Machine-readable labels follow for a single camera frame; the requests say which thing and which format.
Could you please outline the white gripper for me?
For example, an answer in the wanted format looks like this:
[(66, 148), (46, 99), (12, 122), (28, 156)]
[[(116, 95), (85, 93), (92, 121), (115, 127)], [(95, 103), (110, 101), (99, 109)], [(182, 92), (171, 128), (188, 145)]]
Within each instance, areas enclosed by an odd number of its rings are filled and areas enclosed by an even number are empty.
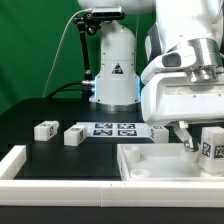
[(194, 151), (186, 122), (224, 117), (224, 69), (199, 66), (193, 49), (175, 50), (156, 57), (141, 74), (141, 111), (145, 123), (173, 124), (186, 151)]

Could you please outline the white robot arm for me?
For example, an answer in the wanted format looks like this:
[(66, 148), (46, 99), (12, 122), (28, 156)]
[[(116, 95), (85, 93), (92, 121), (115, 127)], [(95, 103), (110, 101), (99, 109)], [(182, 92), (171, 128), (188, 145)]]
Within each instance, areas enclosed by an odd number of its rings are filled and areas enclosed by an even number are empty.
[[(141, 99), (148, 125), (172, 125), (188, 151), (197, 143), (188, 124), (224, 116), (224, 0), (78, 0), (90, 33), (100, 29), (101, 69), (93, 104), (116, 110)], [(126, 14), (154, 10), (145, 49), (148, 64), (134, 69), (134, 36), (118, 23)]]

